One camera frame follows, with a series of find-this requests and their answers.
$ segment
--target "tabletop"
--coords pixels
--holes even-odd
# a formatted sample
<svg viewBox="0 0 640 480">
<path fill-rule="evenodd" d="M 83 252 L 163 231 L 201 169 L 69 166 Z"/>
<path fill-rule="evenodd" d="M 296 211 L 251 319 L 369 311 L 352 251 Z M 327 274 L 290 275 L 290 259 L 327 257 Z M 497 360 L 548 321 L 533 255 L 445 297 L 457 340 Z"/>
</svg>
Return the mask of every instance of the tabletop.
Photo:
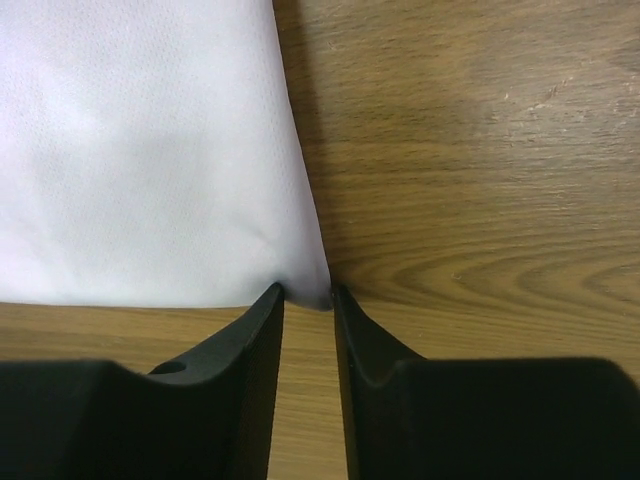
<svg viewBox="0 0 640 480">
<path fill-rule="evenodd" d="M 640 4 L 276 0 L 335 281 L 430 358 L 640 381 Z M 0 305 L 0 359 L 148 371 L 244 309 Z M 346 475 L 330 313 L 288 305 L 270 478 Z"/>
</svg>

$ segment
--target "brown wood surface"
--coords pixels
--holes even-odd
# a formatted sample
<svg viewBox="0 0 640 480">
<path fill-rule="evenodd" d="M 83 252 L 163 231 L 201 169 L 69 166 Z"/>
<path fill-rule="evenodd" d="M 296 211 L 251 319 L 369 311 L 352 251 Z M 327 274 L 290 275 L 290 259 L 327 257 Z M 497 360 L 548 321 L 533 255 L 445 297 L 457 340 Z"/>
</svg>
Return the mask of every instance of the brown wood surface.
<svg viewBox="0 0 640 480">
<path fill-rule="evenodd" d="M 277 0 L 335 279 L 430 357 L 640 380 L 640 4 Z M 240 310 L 0 306 L 0 358 L 139 370 Z M 345 478 L 331 315 L 290 307 L 270 477 Z"/>
</svg>

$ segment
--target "wooden surface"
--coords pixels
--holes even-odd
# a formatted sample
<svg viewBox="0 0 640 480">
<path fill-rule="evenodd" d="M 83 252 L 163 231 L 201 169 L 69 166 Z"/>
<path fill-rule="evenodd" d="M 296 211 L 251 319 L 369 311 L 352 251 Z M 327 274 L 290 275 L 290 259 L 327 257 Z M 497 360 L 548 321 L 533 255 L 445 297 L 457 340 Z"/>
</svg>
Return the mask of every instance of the wooden surface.
<svg viewBox="0 0 640 480">
<path fill-rule="evenodd" d="M 640 4 L 278 0 L 336 279 L 430 357 L 640 380 Z M 0 306 L 0 357 L 147 370 L 227 311 Z M 331 315 L 290 307 L 270 477 L 343 479 Z"/>
</svg>

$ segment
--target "white fabric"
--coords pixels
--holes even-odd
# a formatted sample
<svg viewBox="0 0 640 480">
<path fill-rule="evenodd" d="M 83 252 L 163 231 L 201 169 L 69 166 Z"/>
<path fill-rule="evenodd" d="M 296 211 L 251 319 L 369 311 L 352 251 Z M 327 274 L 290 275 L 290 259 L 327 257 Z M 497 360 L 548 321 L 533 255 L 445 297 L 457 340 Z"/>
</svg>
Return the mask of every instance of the white fabric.
<svg viewBox="0 0 640 480">
<path fill-rule="evenodd" d="M 0 301 L 328 305 L 269 0 L 3 0 L 0 105 Z"/>
</svg>

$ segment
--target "black plastic part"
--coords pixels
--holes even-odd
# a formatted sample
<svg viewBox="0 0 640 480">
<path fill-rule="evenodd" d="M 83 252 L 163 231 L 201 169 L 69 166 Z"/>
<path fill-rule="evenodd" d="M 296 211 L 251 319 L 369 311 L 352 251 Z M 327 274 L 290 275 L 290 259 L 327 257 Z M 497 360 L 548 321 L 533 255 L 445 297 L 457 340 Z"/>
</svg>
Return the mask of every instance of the black plastic part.
<svg viewBox="0 0 640 480">
<path fill-rule="evenodd" d="M 265 479 L 283 299 L 273 285 L 146 376 L 101 360 L 0 363 L 0 478 Z"/>
<path fill-rule="evenodd" d="M 640 396 L 597 358 L 427 361 L 334 291 L 351 480 L 640 478 Z"/>
</svg>

